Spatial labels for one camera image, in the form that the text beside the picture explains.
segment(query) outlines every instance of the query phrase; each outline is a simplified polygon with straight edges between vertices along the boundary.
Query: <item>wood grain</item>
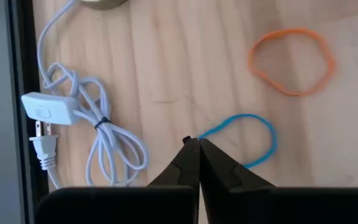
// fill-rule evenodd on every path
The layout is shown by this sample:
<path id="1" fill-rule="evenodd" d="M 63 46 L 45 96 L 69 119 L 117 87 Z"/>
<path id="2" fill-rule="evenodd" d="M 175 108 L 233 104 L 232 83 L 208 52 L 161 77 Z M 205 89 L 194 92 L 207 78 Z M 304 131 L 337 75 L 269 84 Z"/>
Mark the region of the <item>wood grain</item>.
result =
<path id="1" fill-rule="evenodd" d="M 64 3 L 34 1 L 38 34 Z M 334 52 L 336 76 L 316 95 L 283 96 L 246 68 L 257 39 L 290 27 L 321 33 Z M 236 113 L 257 113 L 277 127 L 279 147 L 273 159 L 252 169 L 256 174 L 280 186 L 358 186 L 358 1 L 130 0 L 109 11 L 77 6 L 49 33 L 46 60 L 102 79 L 112 120 L 150 148 L 139 185 L 163 171 L 182 137 L 198 136 Z M 325 69 L 316 44 L 303 36 L 264 44 L 257 60 L 294 90 L 310 86 Z M 85 185 L 93 127 L 56 128 L 63 183 Z M 269 145 L 268 132 L 254 120 L 211 140 L 239 162 L 254 160 Z M 106 184 L 96 162 L 92 173 L 97 184 Z"/>

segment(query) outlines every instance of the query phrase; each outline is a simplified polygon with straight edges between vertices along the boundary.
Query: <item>black frame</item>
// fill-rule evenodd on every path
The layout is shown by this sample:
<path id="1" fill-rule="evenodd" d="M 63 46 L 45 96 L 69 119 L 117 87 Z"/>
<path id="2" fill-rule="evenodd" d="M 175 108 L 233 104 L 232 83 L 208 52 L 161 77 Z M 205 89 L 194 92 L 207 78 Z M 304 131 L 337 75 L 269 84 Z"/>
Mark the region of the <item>black frame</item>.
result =
<path id="1" fill-rule="evenodd" d="M 29 137 L 35 136 L 35 121 L 29 119 L 21 104 L 21 96 L 40 90 L 37 68 L 32 0 L 3 0 L 6 7 L 7 33 L 11 59 L 11 83 L 15 123 L 17 164 L 21 175 L 22 217 L 25 223 L 35 222 L 40 199 L 49 193 L 48 177 L 40 168 Z"/>

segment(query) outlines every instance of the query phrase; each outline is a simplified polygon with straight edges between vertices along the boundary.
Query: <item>power cord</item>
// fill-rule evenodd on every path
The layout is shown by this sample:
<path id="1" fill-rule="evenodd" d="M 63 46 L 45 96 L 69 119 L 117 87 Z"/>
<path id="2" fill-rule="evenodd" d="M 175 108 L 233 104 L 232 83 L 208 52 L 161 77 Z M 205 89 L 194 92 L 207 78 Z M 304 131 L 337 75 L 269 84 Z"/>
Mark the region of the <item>power cord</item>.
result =
<path id="1" fill-rule="evenodd" d="M 44 68 L 44 39 L 45 36 L 51 28 L 51 26 L 59 19 L 64 13 L 66 13 L 73 5 L 76 3 L 76 0 L 69 0 L 65 6 L 62 7 L 61 10 L 48 22 L 45 26 L 44 30 L 41 32 L 39 37 L 39 42 L 37 46 L 37 60 L 38 66 L 40 70 L 41 76 L 44 78 L 43 87 L 46 90 L 50 90 L 53 95 L 58 95 L 57 87 L 61 85 L 66 80 L 70 79 L 71 90 L 70 97 L 62 97 L 62 96 L 54 96 L 53 99 L 56 101 L 58 97 L 59 103 L 64 101 L 70 101 L 75 99 L 76 103 L 79 104 L 77 110 L 64 111 L 65 113 L 72 113 L 75 116 L 81 117 L 87 121 L 89 121 L 98 132 L 93 145 L 91 147 L 91 151 L 89 153 L 88 160 L 86 162 L 86 182 L 88 185 L 93 185 L 93 181 L 91 178 L 91 161 L 96 152 L 98 151 L 98 161 L 101 172 L 104 177 L 108 180 L 110 185 L 129 185 L 133 182 L 133 180 L 139 175 L 139 171 L 145 169 L 149 164 L 149 152 L 146 145 L 130 131 L 127 131 L 119 126 L 116 126 L 108 120 L 111 114 L 111 107 L 109 103 L 108 95 L 106 94 L 106 90 L 104 89 L 102 83 L 96 77 L 86 77 L 80 78 L 78 74 L 74 70 L 67 69 L 61 63 L 55 62 L 49 66 L 48 70 Z M 57 71 L 62 71 L 62 76 L 56 79 L 55 81 L 51 81 L 52 75 Z M 96 100 L 92 99 L 92 97 L 88 94 L 85 89 L 85 86 L 93 83 L 99 86 L 100 89 L 100 97 Z M 79 97 L 83 96 L 86 100 L 87 104 L 89 104 L 90 110 L 86 109 L 83 105 L 81 105 L 79 101 Z M 37 116 L 44 116 L 45 111 L 41 111 L 37 109 Z M 57 122 L 61 121 L 61 118 L 55 118 Z M 36 122 L 36 131 L 37 136 L 30 138 L 33 142 L 35 150 L 37 152 L 37 157 L 40 160 L 41 166 L 43 170 L 47 170 L 48 175 L 53 182 L 54 186 L 59 189 L 62 187 L 57 172 L 55 170 L 55 148 L 57 136 L 52 135 L 50 130 L 50 124 L 46 123 L 47 135 L 42 135 L 43 125 L 40 121 Z M 126 153 L 124 152 L 123 147 L 120 145 L 119 141 L 122 141 L 129 149 L 129 152 L 134 155 L 135 162 L 132 163 Z M 114 153 L 118 153 L 121 159 L 124 161 L 124 178 L 122 180 L 117 179 L 116 174 L 116 164 L 114 162 Z M 109 172 L 106 170 L 103 157 L 107 155 L 109 160 Z"/>

